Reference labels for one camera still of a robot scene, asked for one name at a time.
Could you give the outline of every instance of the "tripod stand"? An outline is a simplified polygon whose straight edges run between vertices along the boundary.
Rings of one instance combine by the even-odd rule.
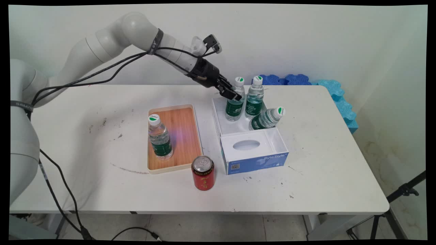
[[[419,196],[419,193],[413,188],[425,179],[426,179],[426,172],[424,171],[424,172],[420,173],[418,176],[416,176],[415,178],[413,178],[411,181],[401,185],[396,191],[394,191],[392,194],[390,194],[386,199],[388,199],[388,202],[391,203],[391,202],[395,201],[397,198],[399,198],[400,196],[409,196],[410,194],[414,194],[415,196]],[[394,216],[392,215],[391,209],[389,209],[384,214],[374,215],[374,222],[372,223],[372,231],[371,231],[371,238],[370,239],[375,239],[375,235],[377,234],[378,220],[380,219],[380,217],[387,218],[389,225],[392,227],[392,230],[393,230],[395,237],[397,239],[406,239],[406,237],[404,236],[400,227],[398,226]],[[347,234],[349,236],[351,236],[351,238],[353,238],[354,240],[359,239],[359,238],[357,238],[356,234],[353,232],[352,229],[354,227],[360,225],[361,223],[367,221],[368,219],[366,219],[366,220],[360,222],[359,224],[348,229]]]

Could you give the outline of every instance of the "bottle on tray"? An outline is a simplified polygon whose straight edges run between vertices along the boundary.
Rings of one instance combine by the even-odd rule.
[[[148,124],[148,137],[156,157],[160,160],[170,159],[173,155],[173,147],[167,127],[160,121],[158,114],[148,116]]]
[[[225,118],[229,121],[237,121],[241,117],[242,106],[245,100],[244,78],[235,78],[235,92],[242,98],[237,101],[235,99],[228,99],[225,107]]]
[[[261,76],[253,78],[253,84],[248,89],[247,105],[245,106],[245,116],[252,119],[260,113],[263,102],[263,79]]]
[[[249,124],[250,130],[267,129],[274,127],[286,113],[285,109],[281,106],[275,109],[268,109],[251,119]]]

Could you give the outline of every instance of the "white table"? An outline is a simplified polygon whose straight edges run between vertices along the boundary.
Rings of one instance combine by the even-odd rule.
[[[389,209],[324,87],[265,89],[267,105],[286,108],[278,128],[290,153],[283,167],[249,173],[225,174],[212,117],[215,88],[69,88],[35,109],[32,124],[42,150],[61,166],[81,213],[303,214],[312,240],[331,237],[355,215]],[[194,105],[203,152],[215,162],[216,182],[209,191],[195,188],[190,169],[148,174],[148,111],[181,104]],[[43,155],[41,161],[63,210],[74,210],[57,168]],[[58,213],[40,171],[10,213]],[[337,216],[319,225],[319,213]]]

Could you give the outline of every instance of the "tissue box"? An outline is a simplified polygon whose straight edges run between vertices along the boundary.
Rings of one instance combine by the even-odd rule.
[[[226,98],[212,98],[212,114],[226,174],[283,166],[289,151],[277,127],[250,131],[250,119],[245,117],[246,101],[242,107],[241,118],[230,122],[225,118],[226,103]],[[265,110],[263,103],[261,113]]]

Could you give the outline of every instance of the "bamboo tray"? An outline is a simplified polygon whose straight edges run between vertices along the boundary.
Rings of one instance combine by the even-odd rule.
[[[158,114],[170,134],[173,156],[160,160],[153,152],[148,140],[148,170],[150,174],[159,174],[191,167],[192,161],[203,155],[197,119],[191,104],[175,105],[151,109],[148,115]]]

